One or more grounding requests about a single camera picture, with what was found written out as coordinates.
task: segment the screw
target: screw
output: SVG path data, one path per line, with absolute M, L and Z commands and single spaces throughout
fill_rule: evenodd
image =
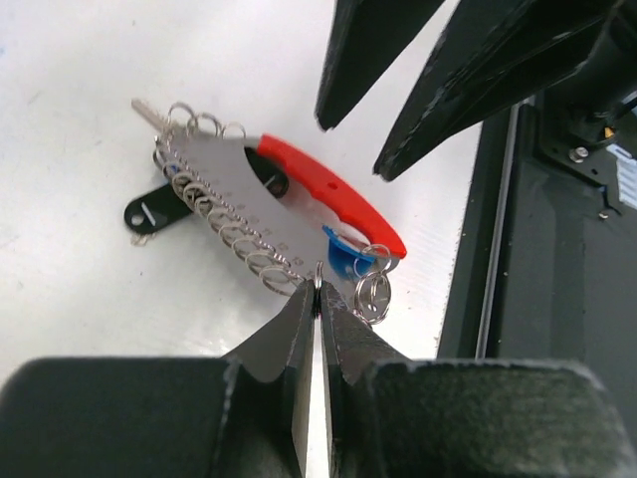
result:
M 586 149 L 584 146 L 579 146 L 569 151 L 568 157 L 571 161 L 580 164 L 581 162 L 584 162 L 584 159 L 588 157 L 588 149 Z

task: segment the white surface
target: white surface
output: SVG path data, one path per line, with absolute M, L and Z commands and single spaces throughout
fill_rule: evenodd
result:
M 161 183 L 154 131 L 132 97 L 240 120 L 350 182 L 409 251 L 376 330 L 433 357 L 479 130 L 392 183 L 371 166 L 455 3 L 322 133 L 314 104 L 331 1 L 0 0 L 0 380 L 49 355 L 216 356 L 283 303 L 197 218 L 130 245 L 123 207 Z M 310 476 L 324 476 L 316 466 Z

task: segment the black metal frame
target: black metal frame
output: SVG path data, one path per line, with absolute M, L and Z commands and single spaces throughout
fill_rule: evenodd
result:
M 546 112 L 540 95 L 483 125 L 438 358 L 584 362 L 637 442 L 637 211 L 542 152 Z

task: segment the blue plastic part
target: blue plastic part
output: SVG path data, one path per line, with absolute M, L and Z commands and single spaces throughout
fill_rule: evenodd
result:
M 373 256 L 366 256 L 352 249 L 342 242 L 338 235 L 329 227 L 323 226 L 322 230 L 327 234 L 329 245 L 327 249 L 327 258 L 329 264 L 338 274 L 338 276 L 351 279 L 356 276 L 354 273 L 354 261 L 358 259 L 356 264 L 356 272 L 363 275 L 366 274 L 374 263 Z

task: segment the saw handle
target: saw handle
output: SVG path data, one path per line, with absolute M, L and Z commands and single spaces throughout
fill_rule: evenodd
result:
M 363 197 L 313 157 L 280 139 L 264 134 L 257 152 L 275 162 L 302 184 L 312 197 L 334 211 L 338 218 L 363 233 L 372 244 L 382 244 L 400 259 L 407 249 L 400 236 Z

